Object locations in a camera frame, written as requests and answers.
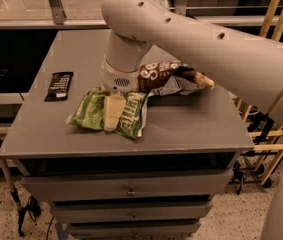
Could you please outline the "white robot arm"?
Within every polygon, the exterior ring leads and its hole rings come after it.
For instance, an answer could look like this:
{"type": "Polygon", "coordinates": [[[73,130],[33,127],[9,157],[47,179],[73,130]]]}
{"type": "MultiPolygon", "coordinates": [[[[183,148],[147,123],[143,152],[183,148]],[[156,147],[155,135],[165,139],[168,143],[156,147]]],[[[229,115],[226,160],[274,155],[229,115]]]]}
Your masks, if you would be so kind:
{"type": "Polygon", "coordinates": [[[166,0],[102,0],[101,10],[111,30],[105,88],[134,83],[156,45],[283,125],[283,43],[172,13],[166,0]]]}

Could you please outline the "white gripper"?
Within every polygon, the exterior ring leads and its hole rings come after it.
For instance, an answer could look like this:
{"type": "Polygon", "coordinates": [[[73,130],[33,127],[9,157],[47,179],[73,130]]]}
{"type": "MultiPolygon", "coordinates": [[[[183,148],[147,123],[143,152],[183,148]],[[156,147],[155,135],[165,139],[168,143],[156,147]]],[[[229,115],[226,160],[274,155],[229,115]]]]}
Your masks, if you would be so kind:
{"type": "Polygon", "coordinates": [[[104,100],[104,130],[114,131],[126,105],[121,93],[131,91],[139,75],[140,59],[104,56],[101,68],[103,87],[111,93],[104,100]]]}

